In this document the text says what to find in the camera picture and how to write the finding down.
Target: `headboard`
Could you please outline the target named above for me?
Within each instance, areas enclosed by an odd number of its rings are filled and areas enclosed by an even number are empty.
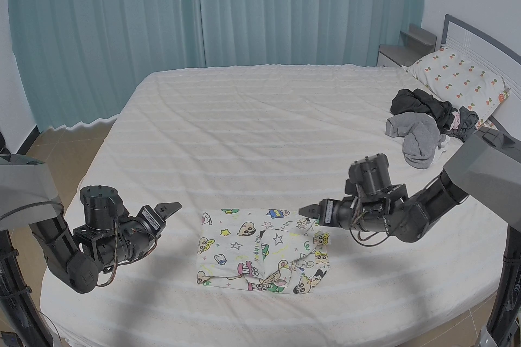
[[[490,119],[499,130],[521,138],[521,56],[450,14],[445,15],[441,43],[503,77],[510,96]]]

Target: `pillow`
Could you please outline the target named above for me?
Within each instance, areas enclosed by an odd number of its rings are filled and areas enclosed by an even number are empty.
[[[509,96],[503,78],[445,45],[405,70],[455,109],[475,111],[479,124]]]

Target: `white bed sheet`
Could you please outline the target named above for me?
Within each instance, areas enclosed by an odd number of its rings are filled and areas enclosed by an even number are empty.
[[[153,255],[80,295],[49,271],[41,307],[76,346],[392,346],[455,317],[497,287],[506,225],[469,198],[418,243],[358,246],[332,229],[331,271],[296,296],[197,285],[208,208],[296,209],[343,197],[349,165],[387,154],[409,194],[439,162],[407,165],[384,135],[392,98],[422,85],[401,69],[264,65],[154,73],[136,89],[82,185],[116,187],[131,214],[179,201]],[[66,220],[84,223],[76,195]]]

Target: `nightstand drawer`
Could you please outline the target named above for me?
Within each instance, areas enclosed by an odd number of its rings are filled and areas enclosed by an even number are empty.
[[[383,53],[378,53],[378,62],[376,66],[397,66],[400,67],[396,62],[394,62],[392,59],[386,57]]]

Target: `gray nightstand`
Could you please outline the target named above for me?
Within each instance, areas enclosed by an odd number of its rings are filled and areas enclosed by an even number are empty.
[[[421,57],[434,52],[436,35],[414,24],[408,31],[400,31],[401,45],[381,44],[377,66],[411,66]]]

